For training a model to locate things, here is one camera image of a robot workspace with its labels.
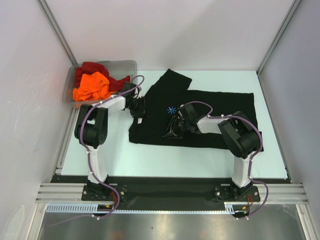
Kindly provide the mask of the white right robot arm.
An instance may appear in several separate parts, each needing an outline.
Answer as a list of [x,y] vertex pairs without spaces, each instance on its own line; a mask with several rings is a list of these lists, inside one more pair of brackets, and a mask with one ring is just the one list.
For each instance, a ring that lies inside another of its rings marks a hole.
[[253,186],[252,160],[262,147],[262,135],[242,111],[231,115],[202,116],[195,118],[189,113],[179,113],[172,117],[164,139],[183,139],[187,133],[220,134],[226,148],[234,156],[231,196],[242,201]]

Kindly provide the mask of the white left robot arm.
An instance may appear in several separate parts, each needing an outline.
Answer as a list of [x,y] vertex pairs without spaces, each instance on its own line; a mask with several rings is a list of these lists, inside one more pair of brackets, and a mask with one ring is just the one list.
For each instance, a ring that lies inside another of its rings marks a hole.
[[144,117],[146,115],[144,97],[112,95],[97,104],[83,104],[80,107],[74,136],[84,147],[88,162],[89,174],[81,197],[84,201],[103,201],[115,192],[107,185],[108,173],[99,147],[107,139],[109,117],[125,109],[129,109],[133,118]]

